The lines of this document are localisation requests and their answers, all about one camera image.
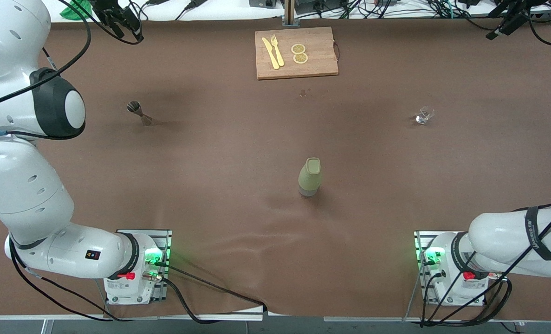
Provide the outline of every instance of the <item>green bottle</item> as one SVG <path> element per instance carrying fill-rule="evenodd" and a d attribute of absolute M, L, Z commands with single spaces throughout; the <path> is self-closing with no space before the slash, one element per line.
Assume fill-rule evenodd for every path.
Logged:
<path fill-rule="evenodd" d="M 307 159 L 298 176 L 298 190 L 300 194 L 305 197 L 316 194 L 321 180 L 320 160 L 318 158 Z"/>

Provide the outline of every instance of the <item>black label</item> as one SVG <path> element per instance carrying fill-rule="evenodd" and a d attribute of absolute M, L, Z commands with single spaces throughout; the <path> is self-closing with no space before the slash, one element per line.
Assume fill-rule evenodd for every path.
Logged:
<path fill-rule="evenodd" d="M 86 252 L 86 258 L 89 258 L 90 260 L 99 260 L 100 259 L 100 252 L 99 251 L 88 250 Z"/>

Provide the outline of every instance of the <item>green cloth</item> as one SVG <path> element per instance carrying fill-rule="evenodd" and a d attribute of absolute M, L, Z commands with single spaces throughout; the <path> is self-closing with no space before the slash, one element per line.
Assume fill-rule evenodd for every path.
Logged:
<path fill-rule="evenodd" d="M 75 6 L 75 3 L 80 4 L 91 15 L 91 4 L 89 3 L 88 0 L 71 0 L 71 2 L 69 3 L 71 7 L 78 10 L 87 19 L 88 15 L 86 15 L 86 13 L 84 13 L 84 11 L 82 11 L 81 8 Z M 78 13 L 76 13 L 73 9 L 69 7 L 65 8 L 65 10 L 63 10 L 60 14 L 65 19 L 71 19 L 73 21 L 81 21 L 81 18 L 79 17 Z"/>

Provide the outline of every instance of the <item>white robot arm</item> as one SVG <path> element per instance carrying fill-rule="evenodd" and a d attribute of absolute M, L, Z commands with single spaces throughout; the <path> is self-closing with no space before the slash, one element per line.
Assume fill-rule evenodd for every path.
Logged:
<path fill-rule="evenodd" d="M 0 0 L 0 97 L 54 73 L 38 68 L 49 31 L 50 15 L 40 0 Z M 84 126 L 82 97 L 61 77 L 0 103 L 0 130 L 74 137 Z M 74 204 L 69 193 L 32 138 L 20 137 L 0 137 L 0 220 L 9 229 L 6 255 L 11 256 L 11 239 L 30 268 L 104 278 L 114 303 L 148 303 L 154 283 L 143 276 L 158 272 L 149 260 L 162 258 L 154 241 L 144 234 L 110 233 L 70 222 Z"/>
<path fill-rule="evenodd" d="M 515 262 L 511 273 L 551 277 L 550 224 L 551 206 L 483 213 L 468 232 L 435 237 L 421 262 L 431 276 L 440 274 L 433 287 L 437 296 L 447 296 L 443 304 L 463 305 L 489 287 L 489 273 L 504 273 Z"/>

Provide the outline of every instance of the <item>red button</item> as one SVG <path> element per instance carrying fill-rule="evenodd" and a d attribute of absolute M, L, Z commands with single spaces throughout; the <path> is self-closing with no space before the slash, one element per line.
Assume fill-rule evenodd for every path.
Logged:
<path fill-rule="evenodd" d="M 118 274 L 118 277 L 125 277 L 126 279 L 135 279 L 135 273 Z"/>
<path fill-rule="evenodd" d="M 466 271 L 463 273 L 463 278 L 468 281 L 470 279 L 475 279 L 475 274 L 474 273 L 471 273 L 469 271 Z"/>

